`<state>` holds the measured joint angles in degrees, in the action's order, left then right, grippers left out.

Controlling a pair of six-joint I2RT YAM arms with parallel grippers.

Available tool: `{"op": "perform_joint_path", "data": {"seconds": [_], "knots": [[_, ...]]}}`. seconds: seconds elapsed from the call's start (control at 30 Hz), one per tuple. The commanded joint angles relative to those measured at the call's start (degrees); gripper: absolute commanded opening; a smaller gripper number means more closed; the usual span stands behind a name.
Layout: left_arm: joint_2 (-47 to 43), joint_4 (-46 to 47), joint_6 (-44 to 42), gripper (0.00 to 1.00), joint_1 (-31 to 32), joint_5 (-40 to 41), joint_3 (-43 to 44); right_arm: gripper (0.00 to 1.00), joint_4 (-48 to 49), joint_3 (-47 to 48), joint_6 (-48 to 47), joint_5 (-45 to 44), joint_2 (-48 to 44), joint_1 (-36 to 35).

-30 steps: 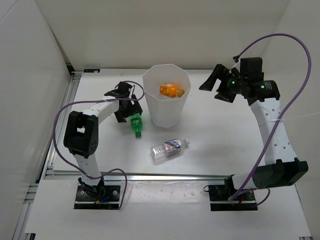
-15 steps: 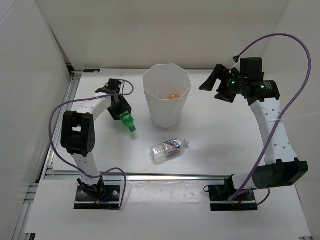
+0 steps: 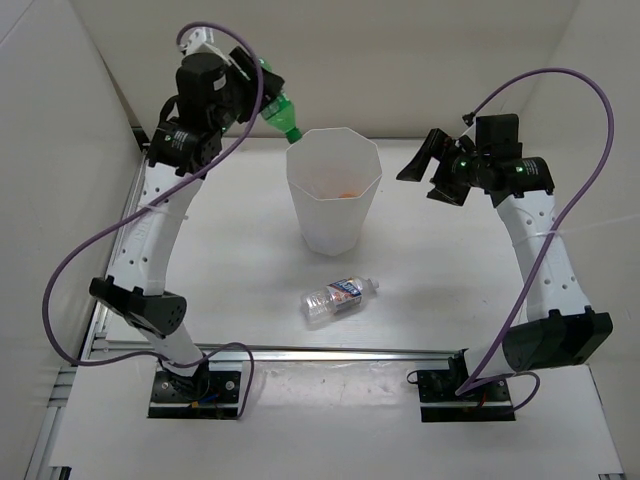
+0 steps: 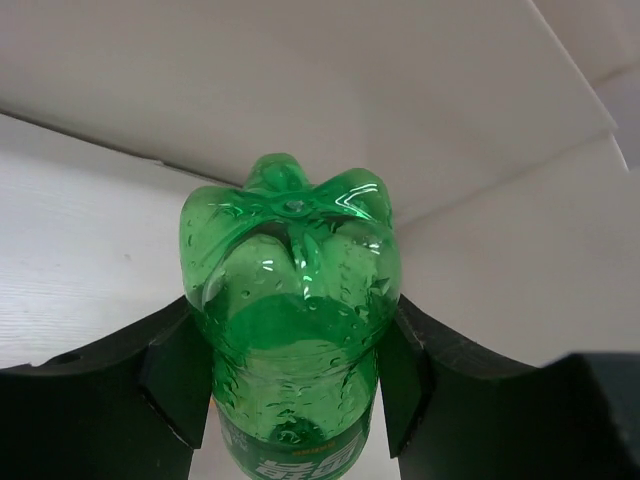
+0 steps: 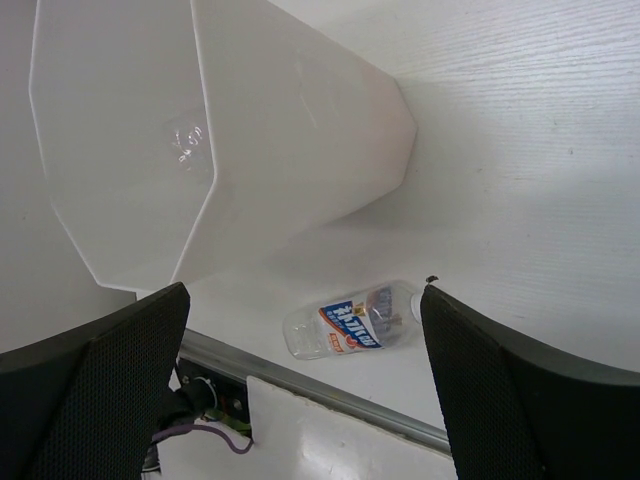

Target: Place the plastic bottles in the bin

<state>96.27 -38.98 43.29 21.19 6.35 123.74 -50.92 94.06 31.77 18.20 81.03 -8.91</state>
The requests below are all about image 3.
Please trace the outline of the green plastic soda bottle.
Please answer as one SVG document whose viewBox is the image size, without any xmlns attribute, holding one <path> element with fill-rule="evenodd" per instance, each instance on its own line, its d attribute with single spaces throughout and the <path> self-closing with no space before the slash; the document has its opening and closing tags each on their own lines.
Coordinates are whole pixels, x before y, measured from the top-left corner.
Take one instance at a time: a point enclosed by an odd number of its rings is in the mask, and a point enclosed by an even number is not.
<svg viewBox="0 0 640 480">
<path fill-rule="evenodd" d="M 267 69 L 273 72 L 271 65 L 264 58 L 260 57 L 259 60 L 261 70 Z M 290 144 L 294 144 L 302 138 L 303 134 L 296 122 L 294 104 L 287 96 L 284 86 L 281 94 L 273 103 L 266 108 L 261 107 L 260 114 L 267 124 L 284 134 Z"/>
</svg>

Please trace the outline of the clear bottle red blue label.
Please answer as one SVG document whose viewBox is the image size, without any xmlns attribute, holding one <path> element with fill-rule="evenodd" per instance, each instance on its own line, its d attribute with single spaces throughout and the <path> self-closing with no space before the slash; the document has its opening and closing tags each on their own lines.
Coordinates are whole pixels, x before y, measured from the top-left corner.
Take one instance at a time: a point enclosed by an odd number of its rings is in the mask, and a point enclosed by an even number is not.
<svg viewBox="0 0 640 480">
<path fill-rule="evenodd" d="M 377 295 L 379 281 L 352 276 L 334 281 L 301 296 L 300 310 L 310 329 L 349 316 Z"/>
</svg>

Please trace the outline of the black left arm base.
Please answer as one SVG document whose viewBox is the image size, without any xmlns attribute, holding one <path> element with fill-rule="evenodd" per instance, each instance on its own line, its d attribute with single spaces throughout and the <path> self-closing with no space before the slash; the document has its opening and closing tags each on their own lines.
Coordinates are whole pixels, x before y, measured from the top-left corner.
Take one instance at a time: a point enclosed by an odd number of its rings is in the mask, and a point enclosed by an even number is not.
<svg viewBox="0 0 640 480">
<path fill-rule="evenodd" d="M 184 379 L 156 368 L 147 417 L 151 419 L 235 420 L 240 410 L 240 363 L 199 367 L 196 378 Z"/>
</svg>

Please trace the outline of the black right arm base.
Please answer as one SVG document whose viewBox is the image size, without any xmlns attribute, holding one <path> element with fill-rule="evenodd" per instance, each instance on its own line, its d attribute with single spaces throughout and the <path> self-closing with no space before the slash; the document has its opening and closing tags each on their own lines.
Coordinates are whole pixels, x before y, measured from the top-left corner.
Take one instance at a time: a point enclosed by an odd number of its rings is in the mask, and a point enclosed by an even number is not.
<svg viewBox="0 0 640 480">
<path fill-rule="evenodd" d="M 493 381 L 460 396 L 448 370 L 413 370 L 406 376 L 418 389 L 422 423 L 481 423 L 515 420 L 505 380 Z"/>
</svg>

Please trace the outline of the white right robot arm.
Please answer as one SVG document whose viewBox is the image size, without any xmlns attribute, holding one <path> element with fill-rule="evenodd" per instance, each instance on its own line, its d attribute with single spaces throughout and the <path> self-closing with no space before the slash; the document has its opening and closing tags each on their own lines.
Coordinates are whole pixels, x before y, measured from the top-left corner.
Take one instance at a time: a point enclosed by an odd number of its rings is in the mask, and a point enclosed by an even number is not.
<svg viewBox="0 0 640 480">
<path fill-rule="evenodd" d="M 460 351 L 449 361 L 449 387 L 460 399 L 477 396 L 500 377 L 585 363 L 613 331 L 594 309 L 575 275 L 559 234 L 555 184 L 541 157 L 526 157 L 515 114 L 477 118 L 474 139 L 429 131 L 397 175 L 422 180 L 438 163 L 428 198 L 461 206 L 472 189 L 489 196 L 515 251 L 523 288 L 496 339 Z"/>
</svg>

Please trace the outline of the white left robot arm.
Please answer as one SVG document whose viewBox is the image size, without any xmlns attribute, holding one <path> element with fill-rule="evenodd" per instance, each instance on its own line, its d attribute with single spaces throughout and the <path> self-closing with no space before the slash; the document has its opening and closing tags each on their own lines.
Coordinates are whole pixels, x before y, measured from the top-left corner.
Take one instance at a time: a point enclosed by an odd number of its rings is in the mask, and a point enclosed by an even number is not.
<svg viewBox="0 0 640 480">
<path fill-rule="evenodd" d="M 177 95 L 163 106 L 147 151 L 138 211 L 121 252 L 89 292 L 141 333 L 162 355 L 170 385 L 188 400 L 210 386 L 203 352 L 184 325 L 187 302 L 165 289 L 169 259 L 187 209 L 203 181 L 196 172 L 222 150 L 233 123 L 247 122 L 282 92 L 284 80 L 240 47 L 228 59 L 212 51 L 186 55 L 176 72 Z"/>
</svg>

